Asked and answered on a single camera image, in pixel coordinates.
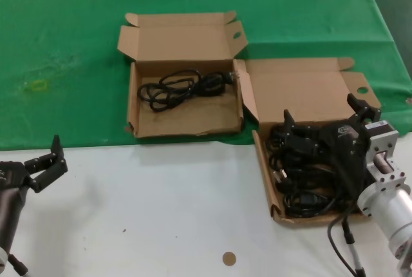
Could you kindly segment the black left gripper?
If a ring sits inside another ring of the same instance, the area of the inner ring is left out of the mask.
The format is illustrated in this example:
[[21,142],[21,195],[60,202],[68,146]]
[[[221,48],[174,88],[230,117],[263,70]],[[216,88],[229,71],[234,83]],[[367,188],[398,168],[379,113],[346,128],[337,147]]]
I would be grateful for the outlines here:
[[68,172],[60,136],[54,135],[50,152],[22,162],[1,162],[1,248],[10,251],[26,203],[30,171],[43,171],[30,187],[40,193]]

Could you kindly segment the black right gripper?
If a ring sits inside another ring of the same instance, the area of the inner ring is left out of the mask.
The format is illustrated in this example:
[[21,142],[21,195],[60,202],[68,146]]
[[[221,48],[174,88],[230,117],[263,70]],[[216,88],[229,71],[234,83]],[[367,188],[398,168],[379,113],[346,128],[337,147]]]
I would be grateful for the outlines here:
[[357,99],[352,93],[348,94],[347,103],[354,111],[350,118],[327,122],[321,127],[298,125],[290,112],[284,110],[283,150],[319,157],[323,153],[321,141],[347,192],[352,198],[358,198],[365,188],[368,176],[368,144],[364,125],[368,120],[379,121],[381,111],[365,100]]

